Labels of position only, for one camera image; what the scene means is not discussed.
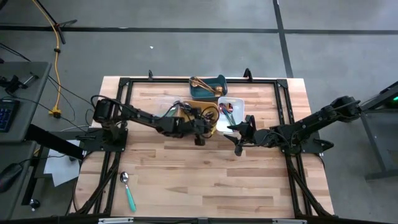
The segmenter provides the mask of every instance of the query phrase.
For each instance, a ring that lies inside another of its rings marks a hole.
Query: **gray desk surface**
[[[49,76],[51,64],[47,62],[6,62],[0,64],[0,76],[6,77],[8,80],[16,75],[22,82],[27,80],[29,72],[39,77],[38,80],[28,83],[28,88],[18,89],[14,95],[38,102],[42,96],[42,92]],[[0,98],[7,96],[3,87],[0,87]],[[0,133],[0,143],[4,142],[21,142],[24,140],[27,128],[32,122],[37,104],[29,101],[20,100],[19,109],[11,124],[8,133]]]
[[[18,163],[24,159],[30,159],[35,151],[36,143],[26,141],[18,144],[1,144],[0,146],[0,171],[9,164]],[[0,194],[0,220],[11,218],[12,212],[17,203],[18,196],[24,184],[25,176],[29,169],[30,161],[26,161],[21,174],[15,180],[14,184],[8,191]]]

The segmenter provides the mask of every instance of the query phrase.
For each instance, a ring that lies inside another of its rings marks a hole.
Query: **blue tray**
[[[205,78],[202,79],[207,85],[211,87],[222,86],[223,87],[223,96],[225,96],[228,92],[226,87],[226,79],[223,75],[218,75],[217,78]],[[207,90],[202,89],[201,87],[190,87],[190,93],[192,99],[198,101],[217,101],[220,96],[214,96],[214,94],[210,93]]]

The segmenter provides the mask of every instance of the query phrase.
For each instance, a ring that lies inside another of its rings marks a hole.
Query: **white container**
[[[240,98],[232,98],[232,97],[220,97],[218,98],[218,103],[217,106],[220,103],[231,103],[234,110],[232,111],[232,115],[234,117],[235,123],[240,124],[244,120],[244,100]],[[220,118],[217,121],[216,129],[217,133],[220,135],[223,134],[235,134],[231,129],[227,128],[227,126],[230,126],[230,123],[225,116],[225,114],[220,113]]]

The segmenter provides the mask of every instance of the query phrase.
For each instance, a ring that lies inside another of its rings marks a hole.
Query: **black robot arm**
[[[241,138],[225,136],[235,144],[235,154],[240,156],[244,146],[281,147],[284,153],[296,154],[300,152],[303,144],[312,133],[328,126],[335,121],[350,122],[359,118],[361,112],[358,105],[360,101],[353,97],[343,96],[337,98],[330,105],[325,106],[310,116],[307,116],[293,124],[283,124],[270,127],[269,129],[256,129],[254,116],[247,115],[246,122],[230,129],[239,131]],[[333,147],[333,143],[319,140],[324,145],[323,149]]]
[[[164,136],[173,138],[182,138],[186,135],[194,134],[196,136],[195,144],[205,145],[205,140],[202,136],[211,132],[211,124],[201,116],[201,109],[187,108],[186,105],[180,102],[176,102],[170,109],[175,109],[177,106],[182,106],[184,112],[193,115],[194,118],[185,121],[181,117],[158,117],[132,105],[124,105],[117,100],[104,98],[98,100],[93,119],[102,125],[105,130],[104,138],[107,141],[116,141],[118,139],[120,128],[116,124],[134,121],[152,127]]]

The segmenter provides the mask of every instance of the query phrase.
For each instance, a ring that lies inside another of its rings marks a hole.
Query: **yellow cable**
[[[36,1],[35,1],[35,0],[32,0],[32,2],[33,2],[33,3],[36,5],[36,7],[40,10],[40,12],[42,12],[43,16],[44,16],[44,17],[46,18],[46,20],[50,23],[51,28],[52,28],[52,30],[54,31],[55,38],[57,39],[57,50],[59,50],[59,48],[60,48],[60,40],[59,40],[59,38],[58,38],[57,31],[55,30],[54,26],[52,25],[52,22],[50,21],[49,17],[44,13],[43,9],[36,3]],[[60,75],[58,74],[58,55],[59,55],[59,53],[58,53],[58,52],[55,52],[55,66],[54,66],[54,69],[55,69],[55,74],[57,75],[57,80],[58,80],[59,86],[58,86],[57,102],[55,103],[55,106],[54,106],[54,108],[53,108],[53,111],[54,111],[54,112],[55,112],[55,111],[59,111],[59,110],[58,110],[58,104],[59,104],[59,102],[60,102],[60,95],[61,95],[61,81],[60,81]]]

